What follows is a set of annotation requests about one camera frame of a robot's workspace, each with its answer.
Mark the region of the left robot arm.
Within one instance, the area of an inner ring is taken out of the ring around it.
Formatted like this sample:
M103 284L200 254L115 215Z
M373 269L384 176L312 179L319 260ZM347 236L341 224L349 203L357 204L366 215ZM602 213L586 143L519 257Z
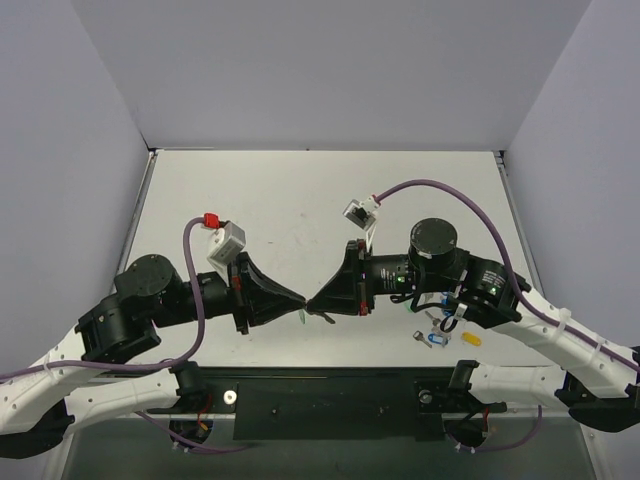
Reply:
M115 278L115 291L84 314L33 366L1 377L1 455L25 459L81 428L130 412L205 406L194 362L207 320L230 315L245 334L305 306L303 296L266 277L245 254L228 275L188 269L182 280L161 255L146 255ZM193 345L175 359L135 365L160 345L158 331L194 321Z

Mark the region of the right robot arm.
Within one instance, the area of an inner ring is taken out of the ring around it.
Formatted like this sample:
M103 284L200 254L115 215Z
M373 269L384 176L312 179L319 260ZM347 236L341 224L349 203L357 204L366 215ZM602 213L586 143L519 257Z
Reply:
M459 361L446 386L459 409L477 402L536 405L608 433L639 422L639 351L597 336L569 311L548 304L524 278L510 277L501 263L459 248L457 232L445 220L417 222L405 254L375 256L364 240L348 242L339 270L306 310L366 316L379 296L408 303L414 313L440 310L443 332L474 323L549 360L547 366Z

